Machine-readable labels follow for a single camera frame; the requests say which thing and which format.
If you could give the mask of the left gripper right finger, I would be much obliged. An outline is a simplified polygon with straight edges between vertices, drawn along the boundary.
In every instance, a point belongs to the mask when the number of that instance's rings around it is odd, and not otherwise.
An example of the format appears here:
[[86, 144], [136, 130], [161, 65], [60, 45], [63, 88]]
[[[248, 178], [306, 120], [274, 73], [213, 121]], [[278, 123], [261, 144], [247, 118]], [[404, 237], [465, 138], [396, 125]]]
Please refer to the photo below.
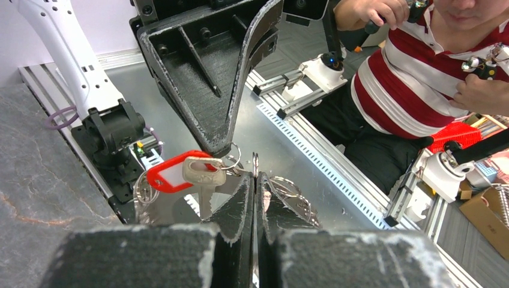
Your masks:
[[260, 287], [453, 287], [437, 248], [420, 232], [318, 229], [266, 173], [256, 190]]

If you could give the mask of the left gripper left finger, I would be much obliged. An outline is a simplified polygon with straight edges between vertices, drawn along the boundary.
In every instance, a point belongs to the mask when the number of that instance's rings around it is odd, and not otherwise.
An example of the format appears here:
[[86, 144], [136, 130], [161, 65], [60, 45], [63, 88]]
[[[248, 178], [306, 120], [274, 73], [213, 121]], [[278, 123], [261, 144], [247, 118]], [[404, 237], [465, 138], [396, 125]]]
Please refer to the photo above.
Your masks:
[[41, 287], [250, 287], [255, 179], [201, 223], [128, 225], [70, 233]]

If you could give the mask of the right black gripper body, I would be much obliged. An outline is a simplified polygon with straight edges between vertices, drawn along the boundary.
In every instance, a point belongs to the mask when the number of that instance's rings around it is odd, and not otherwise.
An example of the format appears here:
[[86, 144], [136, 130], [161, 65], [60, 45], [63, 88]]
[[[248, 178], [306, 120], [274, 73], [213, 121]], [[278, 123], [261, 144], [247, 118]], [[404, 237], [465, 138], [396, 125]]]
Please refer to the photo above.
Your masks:
[[181, 25], [188, 31], [212, 32], [229, 29], [242, 32], [255, 28], [254, 1], [131, 1], [138, 16], [130, 19], [133, 32], [144, 26], [173, 28]]

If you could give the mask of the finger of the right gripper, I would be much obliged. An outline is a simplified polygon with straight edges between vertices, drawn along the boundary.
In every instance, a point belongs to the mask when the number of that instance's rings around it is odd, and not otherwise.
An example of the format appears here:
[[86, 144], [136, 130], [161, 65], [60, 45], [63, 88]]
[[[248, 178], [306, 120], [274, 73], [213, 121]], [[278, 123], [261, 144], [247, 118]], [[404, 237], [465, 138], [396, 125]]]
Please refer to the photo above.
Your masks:
[[233, 139], [236, 118], [247, 76], [258, 63], [273, 53], [276, 48], [278, 29], [283, 11], [283, 1], [266, 1], [254, 15], [248, 25], [239, 53], [237, 71], [233, 83], [230, 104], [227, 113], [226, 146], [229, 148]]
[[[254, 14], [264, 3], [254, 1]], [[149, 25], [137, 31], [137, 42], [162, 95], [201, 150], [214, 157], [231, 149], [226, 146], [226, 118], [244, 36], [239, 30], [193, 32], [181, 25]]]

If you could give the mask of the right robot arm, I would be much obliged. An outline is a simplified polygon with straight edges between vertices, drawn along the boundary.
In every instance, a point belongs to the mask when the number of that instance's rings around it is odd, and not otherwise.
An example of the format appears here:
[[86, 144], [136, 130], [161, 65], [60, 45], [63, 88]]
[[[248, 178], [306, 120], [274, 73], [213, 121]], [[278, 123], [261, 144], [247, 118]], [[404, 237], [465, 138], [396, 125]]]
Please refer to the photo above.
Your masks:
[[[145, 121], [99, 64], [70, 1], [13, 1], [36, 31], [74, 98], [82, 143], [96, 167], [131, 178], [127, 148]], [[276, 46], [282, 1], [133, 1], [130, 20], [149, 72], [200, 149], [231, 150], [242, 90]]]

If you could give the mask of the white leader arm base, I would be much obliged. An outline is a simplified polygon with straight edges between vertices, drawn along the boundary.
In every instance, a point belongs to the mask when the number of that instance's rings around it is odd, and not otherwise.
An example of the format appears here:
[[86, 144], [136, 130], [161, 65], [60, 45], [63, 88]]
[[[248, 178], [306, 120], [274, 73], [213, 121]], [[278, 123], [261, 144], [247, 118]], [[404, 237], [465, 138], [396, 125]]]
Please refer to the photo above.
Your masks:
[[328, 52], [315, 59], [302, 62], [285, 84], [282, 96], [289, 102], [308, 100], [315, 95], [328, 95], [345, 86], [344, 77], [346, 49], [339, 38], [334, 7], [336, 2], [328, 2], [322, 19]]

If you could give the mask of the operator bare hand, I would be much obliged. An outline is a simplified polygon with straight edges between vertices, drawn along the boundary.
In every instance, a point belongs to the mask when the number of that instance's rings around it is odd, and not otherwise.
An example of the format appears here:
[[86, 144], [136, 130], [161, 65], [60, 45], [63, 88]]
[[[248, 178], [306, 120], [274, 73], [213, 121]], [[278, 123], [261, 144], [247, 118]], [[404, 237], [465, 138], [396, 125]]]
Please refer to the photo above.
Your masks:
[[333, 9], [339, 31], [354, 31], [372, 21], [397, 29], [409, 17], [409, 6], [399, 0], [343, 0]]

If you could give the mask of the operator second bare hand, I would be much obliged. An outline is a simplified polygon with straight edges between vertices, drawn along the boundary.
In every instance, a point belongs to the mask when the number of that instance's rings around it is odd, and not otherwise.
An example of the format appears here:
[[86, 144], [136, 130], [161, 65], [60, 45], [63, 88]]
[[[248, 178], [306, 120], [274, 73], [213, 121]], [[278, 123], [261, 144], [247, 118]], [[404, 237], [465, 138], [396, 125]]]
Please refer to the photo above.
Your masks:
[[483, 115], [508, 116], [508, 82], [483, 80], [469, 74], [456, 89], [449, 101], [453, 107]]

